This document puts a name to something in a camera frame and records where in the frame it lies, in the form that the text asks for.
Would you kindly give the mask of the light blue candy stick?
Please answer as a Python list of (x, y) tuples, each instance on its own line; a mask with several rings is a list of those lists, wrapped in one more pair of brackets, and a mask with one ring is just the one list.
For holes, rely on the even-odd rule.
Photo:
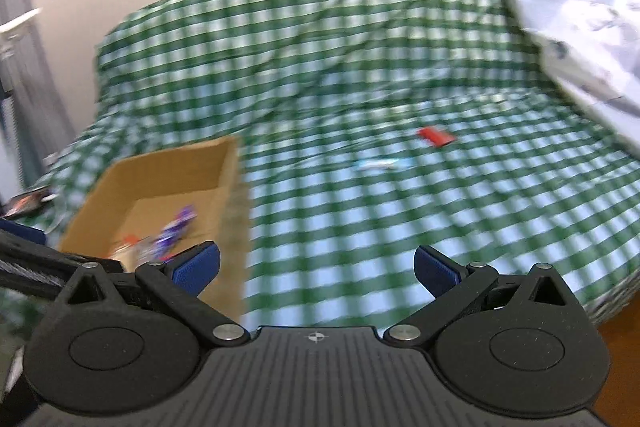
[(354, 168), (358, 171), (397, 171), (408, 170), (414, 166), (413, 161), (409, 158), (368, 158), (358, 160)]

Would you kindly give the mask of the green checkered sofa cover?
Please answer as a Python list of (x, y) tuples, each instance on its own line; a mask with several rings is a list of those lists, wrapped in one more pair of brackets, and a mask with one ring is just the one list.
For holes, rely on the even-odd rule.
[[(506, 0), (160, 0), (105, 36), (96, 75), (32, 225), (59, 239), (119, 159), (234, 135), (247, 326), (390, 325), (428, 301), (419, 245), (549, 263), (597, 323), (638, 291), (638, 160), (544, 75)], [(385, 157), (414, 166), (354, 168)]]

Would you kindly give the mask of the small red snack packet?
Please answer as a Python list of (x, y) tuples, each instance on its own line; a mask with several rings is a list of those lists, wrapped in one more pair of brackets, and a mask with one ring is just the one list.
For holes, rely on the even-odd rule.
[(436, 147), (444, 147), (456, 142), (456, 137), (435, 127), (423, 127), (418, 131), (420, 138)]

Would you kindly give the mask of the black smartphone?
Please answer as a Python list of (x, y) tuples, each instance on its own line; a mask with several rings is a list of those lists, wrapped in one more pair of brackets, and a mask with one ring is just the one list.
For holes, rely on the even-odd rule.
[(8, 220), (32, 216), (55, 199), (56, 195), (49, 187), (37, 187), (13, 196), (9, 202), (3, 205), (1, 216)]

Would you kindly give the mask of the purple chocolate bar wrapper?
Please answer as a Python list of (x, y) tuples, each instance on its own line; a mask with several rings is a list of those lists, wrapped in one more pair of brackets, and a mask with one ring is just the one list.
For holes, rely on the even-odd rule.
[(193, 206), (183, 207), (175, 217), (162, 231), (153, 239), (151, 255), (154, 260), (166, 258), (171, 249), (180, 241), (184, 232), (190, 227), (190, 224), (196, 217), (196, 211)]

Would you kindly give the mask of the white grey crumpled cloth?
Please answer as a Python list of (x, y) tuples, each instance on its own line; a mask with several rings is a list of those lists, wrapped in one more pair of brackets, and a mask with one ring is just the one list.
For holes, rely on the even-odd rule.
[(639, 150), (639, 0), (508, 0), (544, 72), (591, 119)]

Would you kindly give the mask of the brown cardboard box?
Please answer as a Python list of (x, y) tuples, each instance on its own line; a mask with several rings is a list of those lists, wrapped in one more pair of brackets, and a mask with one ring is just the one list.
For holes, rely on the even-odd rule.
[(198, 298), (238, 321), (250, 253), (250, 191), (241, 172), (233, 136), (117, 161), (70, 221), (58, 250), (107, 258), (124, 239), (153, 237), (191, 206), (196, 217), (174, 251), (218, 245), (220, 272)]

